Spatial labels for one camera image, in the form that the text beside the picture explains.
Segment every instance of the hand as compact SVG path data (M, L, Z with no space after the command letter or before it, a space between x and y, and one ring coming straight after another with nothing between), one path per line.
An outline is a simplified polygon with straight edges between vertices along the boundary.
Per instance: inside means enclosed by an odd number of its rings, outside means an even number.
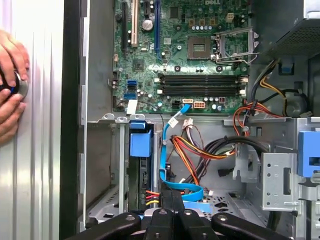
M6 101L9 95L9 89L0 91L0 145L14 137L18 120L26 108L26 104L21 102L23 96L15 94Z
M28 80L29 55L22 43L15 40L9 33L0 30L0 68L9 86L16 86L14 68L21 79Z

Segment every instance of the screw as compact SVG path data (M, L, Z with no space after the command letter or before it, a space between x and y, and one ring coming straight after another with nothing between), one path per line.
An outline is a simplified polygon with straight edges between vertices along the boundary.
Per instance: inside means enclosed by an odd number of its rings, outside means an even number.
M127 221L133 221L133 220L135 220L135 217L132 216L132 215L128 215L125 220L127 220Z
M184 211L184 214L189 216L189 215L192 214L192 212L191 212L190 210L185 210L185 211Z
M225 215L219 215L218 219L221 220L221 221L227 221L228 220L228 218Z

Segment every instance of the green circuit board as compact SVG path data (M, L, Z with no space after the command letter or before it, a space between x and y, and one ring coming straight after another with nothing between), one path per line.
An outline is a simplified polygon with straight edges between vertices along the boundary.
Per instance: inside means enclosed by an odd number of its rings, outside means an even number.
M135 46L131 42L134 1L138 1ZM136 113L171 114L177 112L179 103L182 106L183 99L188 99L202 103L189 113L233 114L243 104L244 95L199 95L192 90L185 95L166 95L161 77L178 76L183 81L183 76L248 76L249 67L244 62L218 64L211 58L216 33L249 26L248 0L146 1L150 6L147 16L145 0L115 0L113 110L123 112L129 99L137 99ZM247 34L225 39L226 54L247 51ZM128 80L136 86L129 86ZM184 85L173 87L174 92L186 89Z

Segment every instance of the cpu socket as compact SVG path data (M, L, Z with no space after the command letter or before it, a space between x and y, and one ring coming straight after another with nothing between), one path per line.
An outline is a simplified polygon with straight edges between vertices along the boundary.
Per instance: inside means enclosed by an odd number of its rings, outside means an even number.
M188 59L210 59L211 38L210 37L189 37L187 40Z

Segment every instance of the vent grille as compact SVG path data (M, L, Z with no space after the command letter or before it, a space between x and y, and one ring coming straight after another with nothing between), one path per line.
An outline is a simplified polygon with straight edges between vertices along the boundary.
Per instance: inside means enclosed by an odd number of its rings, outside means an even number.
M301 21L292 31L279 40L267 54L313 57L320 53L320 19Z

